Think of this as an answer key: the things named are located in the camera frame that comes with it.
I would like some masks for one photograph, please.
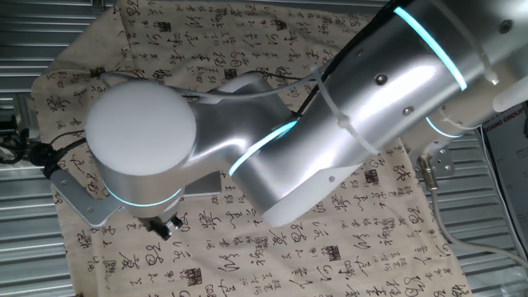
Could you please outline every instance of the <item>cable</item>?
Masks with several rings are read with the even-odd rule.
[[[330,93],[328,93],[327,88],[324,86],[323,81],[321,80],[321,76],[319,75],[319,72],[317,68],[312,67],[312,74],[315,77],[315,81],[317,82],[317,85],[319,86],[319,90],[321,92],[321,96],[323,96],[324,101],[327,103],[328,107],[330,108],[330,111],[336,116],[337,118],[337,125],[339,125],[339,128],[345,129],[352,135],[353,138],[357,140],[361,144],[361,146],[368,150],[373,155],[378,154],[380,151],[376,149],[372,144],[370,144],[368,141],[366,141],[363,136],[361,136],[359,133],[357,133],[356,129],[352,126],[352,123],[350,122],[350,118],[345,115],[339,107],[337,107],[336,103],[332,100],[330,97]]]
[[[25,151],[25,149],[23,148],[15,148],[15,147],[12,147],[11,145],[7,145],[7,144],[0,144],[0,148],[3,148],[3,149],[8,149],[12,152],[22,152],[22,151]]]
[[[29,129],[22,130],[20,133],[20,140],[21,140],[20,147],[19,148],[12,147],[13,148],[12,151],[16,151],[16,153],[14,153],[15,157],[11,160],[4,160],[3,158],[0,157],[0,164],[12,165],[12,164],[19,163],[26,155],[27,139],[29,138],[29,135],[30,135]]]
[[[438,109],[438,112],[444,117],[444,119],[442,120],[445,120],[446,122],[452,124],[453,126],[455,126],[456,128],[459,128],[459,129],[462,129],[462,130],[475,130],[477,129],[478,127],[480,127],[481,125],[478,125],[478,126],[475,126],[475,127],[464,127],[462,125],[459,125],[458,123],[455,123],[452,119],[450,119],[447,114],[442,110],[442,108],[439,108]]]
[[[123,74],[123,73],[102,73],[101,75],[103,75],[103,74],[104,74],[104,76],[112,75],[112,76],[117,76],[119,78],[124,78],[124,79],[137,79],[137,78],[129,77],[126,74]],[[220,100],[221,99],[252,99],[252,98],[258,98],[258,97],[265,97],[265,96],[275,95],[275,94],[277,94],[279,92],[283,92],[283,91],[289,90],[290,88],[298,86],[300,84],[305,84],[305,83],[309,82],[311,79],[312,79],[312,74],[307,75],[306,77],[301,78],[297,82],[293,82],[293,83],[291,83],[291,84],[289,84],[287,86],[278,87],[278,88],[270,90],[270,91],[257,92],[257,93],[253,93],[253,94],[233,94],[233,93],[227,93],[227,92],[214,92],[214,93],[189,92],[188,90],[180,88],[180,87],[171,87],[171,88],[176,90],[177,92],[179,92],[183,96],[197,96],[197,97],[202,97],[202,98],[220,99]]]
[[[510,222],[512,222],[513,221],[512,220],[512,214],[510,213],[510,210],[507,208],[507,200],[502,195],[502,191],[501,191],[502,188],[499,185],[497,175],[495,174],[495,170],[493,169],[492,159],[491,159],[491,157],[488,154],[488,146],[486,145],[486,140],[484,139],[484,131],[483,131],[482,125],[480,125],[479,128],[480,128],[479,130],[480,130],[480,137],[481,137],[482,145],[483,145],[484,156],[486,158],[486,163],[488,164],[486,166],[486,169],[488,170],[489,176],[493,179],[493,184],[495,185],[495,188],[497,189],[497,194],[498,194],[499,198],[501,198],[501,201],[504,202],[504,204],[502,205],[503,209],[504,209],[504,212],[506,213],[507,218],[510,220]],[[519,233],[517,232],[517,230],[515,228],[513,228],[512,231],[515,234],[515,240],[517,241],[519,246],[521,248],[523,248],[523,252],[526,255],[526,248],[521,244],[521,240],[519,239]]]
[[[269,72],[263,71],[263,70],[252,70],[252,71],[248,71],[246,73],[258,73],[258,74],[261,74],[264,77],[265,76],[270,76],[270,77],[283,78],[283,79],[293,79],[293,80],[301,80],[301,79],[303,79],[303,78],[282,76],[282,75],[275,74],[275,73],[269,73]]]
[[[429,158],[427,157],[422,157],[421,158],[421,161],[420,162],[420,168],[422,169],[422,175],[424,176],[429,176],[430,178],[433,179],[433,181],[430,181],[430,182],[433,182],[433,183],[436,183],[436,178],[434,176],[434,171],[430,170],[431,168],[431,161],[429,160]],[[429,190],[429,192],[431,193],[431,200],[432,200],[432,209],[433,209],[433,214],[435,215],[435,219],[436,219],[436,223],[438,224],[438,227],[440,228],[440,231],[442,232],[442,234],[444,235],[444,237],[449,240],[450,242],[458,245],[458,246],[461,246],[463,248],[472,248],[472,249],[476,249],[478,251],[481,251],[481,252],[493,252],[493,253],[496,253],[496,254],[499,254],[499,255],[503,255],[505,257],[509,257],[510,259],[512,259],[513,261],[519,263],[520,265],[522,265],[525,269],[528,270],[528,262],[525,261],[524,259],[522,259],[521,257],[517,256],[517,255],[514,255],[510,252],[507,252],[501,248],[498,248],[498,247],[491,247],[491,246],[488,246],[488,245],[483,245],[483,244],[475,244],[475,243],[466,243],[462,240],[459,240],[457,238],[455,238],[453,235],[451,235],[449,233],[449,231],[447,231],[447,228],[445,227],[444,223],[442,222],[442,219],[441,219],[441,215],[440,215],[440,206],[438,204],[438,193],[436,191],[437,187],[431,187],[430,186],[430,183],[426,182],[426,186],[427,186],[427,189]]]
[[[60,150],[57,151],[56,155],[57,156],[60,156],[60,159],[62,157],[64,157],[66,155],[66,153],[68,153],[69,151],[71,151],[72,149],[75,149],[77,146],[81,145],[81,144],[85,144],[86,143],[86,139],[83,138],[83,139],[79,139],[77,141],[74,141],[72,142],[71,144],[68,144],[67,146],[61,148]]]
[[[83,130],[77,130],[77,131],[71,131],[71,132],[62,133],[61,135],[59,135],[59,136],[55,137],[53,140],[51,140],[49,142],[49,144],[53,144],[55,141],[57,141],[57,139],[65,136],[65,135],[76,134],[76,133],[81,133],[81,132],[84,132],[84,129]]]
[[[438,195],[436,193],[436,190],[430,190],[431,192],[431,199],[432,199],[432,209],[434,211],[434,214],[435,214],[435,218],[436,218],[436,222],[438,223],[438,227],[440,227],[440,231],[444,234],[445,238],[447,238],[447,240],[451,241],[452,243],[458,245],[458,246],[461,246],[463,248],[472,248],[472,249],[476,249],[476,250],[479,250],[479,251],[482,251],[482,252],[493,252],[493,253],[496,253],[496,254],[499,254],[499,255],[503,255],[505,257],[509,257],[510,259],[512,259],[513,261],[521,264],[525,269],[528,269],[528,262],[525,261],[524,259],[522,259],[521,257],[517,256],[517,255],[514,255],[510,252],[507,252],[501,248],[498,248],[498,247],[491,247],[491,246],[488,246],[488,245],[483,245],[483,244],[474,244],[474,243],[466,243],[466,242],[463,242],[455,237],[453,237],[453,235],[451,235],[444,223],[442,223],[442,220],[441,220],[441,216],[440,216],[440,207],[438,205]]]

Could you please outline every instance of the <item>metal panel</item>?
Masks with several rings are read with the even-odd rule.
[[[479,134],[472,132],[449,144],[453,177],[439,180],[441,216],[457,238],[505,248],[518,254],[521,246],[497,194]],[[427,199],[431,197],[422,182]],[[511,295],[528,290],[526,274],[507,257],[450,245],[475,296]]]

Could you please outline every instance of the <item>metal bracket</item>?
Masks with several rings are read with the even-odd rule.
[[[98,11],[105,10],[105,0],[92,0],[92,9]]]
[[[183,198],[218,195],[222,192],[220,172],[212,172],[185,186],[184,190]]]
[[[59,195],[92,227],[101,227],[120,207],[117,199],[94,199],[68,172],[59,169],[49,177]]]
[[[117,199],[94,199],[68,172],[59,169],[49,177],[59,195],[92,227],[101,227],[121,204]],[[185,187],[184,197],[217,195],[222,192],[220,172],[212,172]]]
[[[453,165],[453,159],[447,147],[438,149],[434,153],[429,154],[432,170],[435,176],[438,177],[452,177],[455,174],[455,166]],[[418,166],[418,158],[414,163],[414,170],[417,178],[423,178]]]

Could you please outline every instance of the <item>beige cloth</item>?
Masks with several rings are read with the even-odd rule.
[[[327,63],[368,20],[245,3],[122,1],[36,80],[33,97],[42,140],[83,127],[91,104],[106,90],[90,72],[96,77],[103,70],[125,71],[199,91],[255,69],[302,77],[310,63]],[[286,83],[268,81],[274,87]],[[311,87],[291,88],[281,97],[296,109]],[[77,137],[63,137],[54,146]],[[138,135],[138,141],[151,139]],[[145,153],[170,150],[153,146]],[[95,197],[108,196],[86,145],[60,165]],[[124,211],[112,215],[105,227],[91,229],[56,196],[76,292],[143,297],[471,295],[399,140],[281,228],[262,223],[229,177],[222,182],[219,196],[181,202],[185,226],[166,242]]]

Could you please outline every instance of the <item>robotic arm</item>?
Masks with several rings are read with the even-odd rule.
[[[525,0],[392,1],[314,74],[320,92],[302,116],[255,74],[190,103],[128,82],[96,102],[85,127],[112,198],[93,200],[57,167],[46,176],[89,224],[123,207],[167,239],[181,226],[186,185],[228,172],[263,220],[281,226],[396,138],[417,162],[494,108],[524,101],[527,49]]]

